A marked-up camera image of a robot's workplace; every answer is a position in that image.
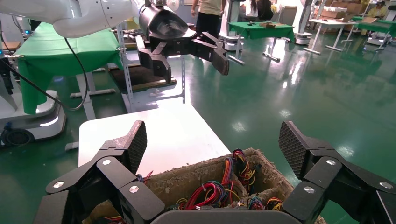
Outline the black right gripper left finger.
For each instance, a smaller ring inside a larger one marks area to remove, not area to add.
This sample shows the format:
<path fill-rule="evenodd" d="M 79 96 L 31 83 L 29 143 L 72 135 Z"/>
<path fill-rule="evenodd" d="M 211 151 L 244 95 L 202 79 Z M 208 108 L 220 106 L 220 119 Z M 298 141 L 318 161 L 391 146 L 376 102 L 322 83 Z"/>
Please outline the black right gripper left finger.
<path fill-rule="evenodd" d="M 51 181 L 34 218 L 36 224 L 79 224 L 110 201 L 128 224 L 149 224 L 165 205 L 136 175 L 147 147 L 146 126 L 106 141 L 86 164 Z"/>

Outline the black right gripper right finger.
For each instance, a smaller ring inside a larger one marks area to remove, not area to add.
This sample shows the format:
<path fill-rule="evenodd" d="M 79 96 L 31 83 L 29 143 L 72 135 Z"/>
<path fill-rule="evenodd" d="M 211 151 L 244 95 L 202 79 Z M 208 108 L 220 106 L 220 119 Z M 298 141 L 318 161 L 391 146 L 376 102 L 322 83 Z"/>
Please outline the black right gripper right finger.
<path fill-rule="evenodd" d="M 395 223 L 393 182 L 348 162 L 328 142 L 305 136 L 291 121 L 281 124 L 278 143 L 299 180 L 282 209 L 300 223 L 314 223 L 328 201 L 361 224 Z"/>

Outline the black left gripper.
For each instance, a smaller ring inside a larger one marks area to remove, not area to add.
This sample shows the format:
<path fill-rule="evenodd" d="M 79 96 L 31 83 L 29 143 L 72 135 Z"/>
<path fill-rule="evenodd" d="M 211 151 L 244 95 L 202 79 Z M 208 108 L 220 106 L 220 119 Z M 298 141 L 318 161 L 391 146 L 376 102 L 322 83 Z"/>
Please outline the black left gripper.
<path fill-rule="evenodd" d="M 166 83 L 171 82 L 167 57 L 175 55 L 194 55 L 211 62 L 220 74 L 228 75 L 230 62 L 223 41 L 208 32 L 197 35 L 167 6 L 154 3 L 144 6 L 139 25 L 147 39 L 144 41 L 142 35 L 135 37 L 140 64 L 151 69 L 154 76 L 164 78 Z"/>

